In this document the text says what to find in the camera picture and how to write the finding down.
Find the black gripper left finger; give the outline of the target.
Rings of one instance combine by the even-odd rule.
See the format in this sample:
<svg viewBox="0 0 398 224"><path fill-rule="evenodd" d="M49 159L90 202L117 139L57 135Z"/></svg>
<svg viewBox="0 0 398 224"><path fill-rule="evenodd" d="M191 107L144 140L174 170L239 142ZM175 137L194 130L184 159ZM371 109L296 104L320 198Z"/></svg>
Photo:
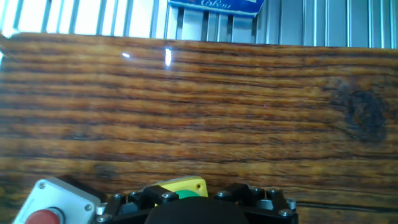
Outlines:
<svg viewBox="0 0 398 224"><path fill-rule="evenodd" d="M179 195L159 185L152 185L128 195L115 194L105 205L95 223L144 223L149 213L166 203L179 199Z"/></svg>

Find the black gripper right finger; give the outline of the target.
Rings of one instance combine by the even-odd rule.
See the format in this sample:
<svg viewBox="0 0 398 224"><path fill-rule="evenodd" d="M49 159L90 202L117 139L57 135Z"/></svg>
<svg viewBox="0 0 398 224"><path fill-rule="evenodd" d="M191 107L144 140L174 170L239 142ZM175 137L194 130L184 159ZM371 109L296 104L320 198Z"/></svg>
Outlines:
<svg viewBox="0 0 398 224"><path fill-rule="evenodd" d="M215 200L230 203L248 223L298 224L295 202L279 189L251 188L234 183L214 194Z"/></svg>

